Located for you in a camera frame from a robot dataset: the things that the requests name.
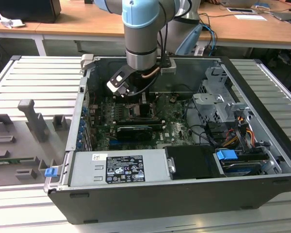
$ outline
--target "wooden desk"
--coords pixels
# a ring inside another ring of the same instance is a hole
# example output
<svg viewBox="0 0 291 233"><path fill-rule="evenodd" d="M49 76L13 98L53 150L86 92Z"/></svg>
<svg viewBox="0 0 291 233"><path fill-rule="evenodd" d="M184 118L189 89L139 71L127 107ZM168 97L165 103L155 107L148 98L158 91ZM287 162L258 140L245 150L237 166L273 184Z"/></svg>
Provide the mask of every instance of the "wooden desk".
<svg viewBox="0 0 291 233"><path fill-rule="evenodd" d="M271 10L285 10L290 6L275 0L262 0ZM61 15L54 24L28 23L26 27L7 29L0 25L0 37L35 40L39 54L46 56L45 39L75 41L124 41L121 16L109 14L82 0L61 0ZM204 3L198 10L210 16L232 14L224 7ZM291 49L291 24L281 22L264 13L267 21L241 20L235 16L211 17L210 24L218 35L218 46ZM202 32L199 45L210 40L209 32Z"/></svg>
<svg viewBox="0 0 291 233"><path fill-rule="evenodd" d="M41 23L38 34L124 37L122 17L100 10L82 0L61 0L61 14L55 23Z"/></svg>
<svg viewBox="0 0 291 233"><path fill-rule="evenodd" d="M291 7L286 3L275 0L263 0L262 2L268 3L271 6L271 11L282 11ZM232 14L224 9L222 6L205 3L200 6L198 12L207 13L209 16ZM237 19L235 16L210 17L211 27L218 34L218 45L224 45L225 43L240 45L243 43L248 44L247 47L254 48L291 46L291 24L282 22L268 13L263 13L261 16L266 18L267 21ZM201 19L204 23L208 23L206 16L201 16ZM200 40L207 39L209 40L209 33L203 32Z"/></svg>

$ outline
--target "computer case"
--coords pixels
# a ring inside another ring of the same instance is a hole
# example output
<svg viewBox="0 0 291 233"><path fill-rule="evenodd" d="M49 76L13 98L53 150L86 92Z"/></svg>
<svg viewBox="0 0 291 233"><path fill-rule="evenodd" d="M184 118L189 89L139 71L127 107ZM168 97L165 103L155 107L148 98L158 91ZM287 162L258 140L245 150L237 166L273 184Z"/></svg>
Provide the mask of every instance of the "computer case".
<svg viewBox="0 0 291 233"><path fill-rule="evenodd" d="M59 0L0 0L0 14L10 19L54 23L60 14Z"/></svg>

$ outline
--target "blue tab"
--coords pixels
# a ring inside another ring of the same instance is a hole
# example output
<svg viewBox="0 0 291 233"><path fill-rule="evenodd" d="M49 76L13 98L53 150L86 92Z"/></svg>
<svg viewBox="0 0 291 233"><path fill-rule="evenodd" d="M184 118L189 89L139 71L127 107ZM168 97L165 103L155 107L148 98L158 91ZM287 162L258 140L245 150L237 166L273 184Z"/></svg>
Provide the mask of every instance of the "blue tab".
<svg viewBox="0 0 291 233"><path fill-rule="evenodd" d="M238 159L237 154L234 150L220 150L219 152L217 152L217 156L219 160Z"/></svg>
<svg viewBox="0 0 291 233"><path fill-rule="evenodd" d="M50 167L45 170L45 177L57 177L58 167Z"/></svg>

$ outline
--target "power supply label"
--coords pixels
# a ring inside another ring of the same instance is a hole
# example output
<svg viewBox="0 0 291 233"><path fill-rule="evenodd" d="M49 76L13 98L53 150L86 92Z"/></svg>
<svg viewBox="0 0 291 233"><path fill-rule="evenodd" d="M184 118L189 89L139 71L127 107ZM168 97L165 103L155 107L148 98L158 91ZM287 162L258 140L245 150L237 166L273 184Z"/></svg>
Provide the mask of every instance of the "power supply label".
<svg viewBox="0 0 291 233"><path fill-rule="evenodd" d="M107 183L144 182L145 168L142 155L107 157Z"/></svg>

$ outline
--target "green circuit board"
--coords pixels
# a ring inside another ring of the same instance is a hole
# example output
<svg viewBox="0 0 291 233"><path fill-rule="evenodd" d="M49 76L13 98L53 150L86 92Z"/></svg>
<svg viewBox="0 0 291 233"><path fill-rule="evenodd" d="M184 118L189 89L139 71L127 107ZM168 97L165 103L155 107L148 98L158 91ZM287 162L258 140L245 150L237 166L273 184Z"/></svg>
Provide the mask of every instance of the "green circuit board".
<svg viewBox="0 0 291 233"><path fill-rule="evenodd" d="M116 122L139 119L136 114L139 111L138 108L138 104L116 103L113 98L99 100L95 105L95 116L91 117L92 128L95 131L94 150L146 150L162 149L171 145L194 144L192 134L188 131L183 118L184 100L177 100L177 96L172 94L160 94L156 101L150 104L148 118L162 121L164 124L162 130L153 131L151 140L118 142L116 129L120 126Z"/></svg>

